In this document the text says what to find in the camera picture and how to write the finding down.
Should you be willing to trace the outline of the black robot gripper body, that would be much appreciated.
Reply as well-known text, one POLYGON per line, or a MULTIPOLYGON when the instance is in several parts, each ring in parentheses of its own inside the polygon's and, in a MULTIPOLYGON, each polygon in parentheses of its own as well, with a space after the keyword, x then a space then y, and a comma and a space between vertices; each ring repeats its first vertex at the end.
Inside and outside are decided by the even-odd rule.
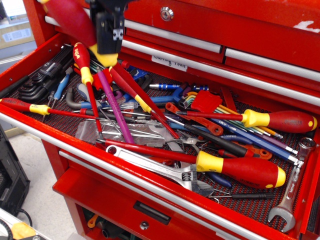
POLYGON ((123 14, 127 9, 129 0, 89 0, 90 11, 93 13, 107 12, 110 14, 123 14))

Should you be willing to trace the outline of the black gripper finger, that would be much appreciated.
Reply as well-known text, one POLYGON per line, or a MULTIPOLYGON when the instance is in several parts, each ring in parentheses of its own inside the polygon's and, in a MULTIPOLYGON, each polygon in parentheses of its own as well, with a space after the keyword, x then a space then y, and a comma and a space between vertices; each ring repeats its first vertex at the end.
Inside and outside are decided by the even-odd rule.
POLYGON ((96 14, 97 52, 118 54, 124 36, 124 14, 120 9, 100 11, 96 14))

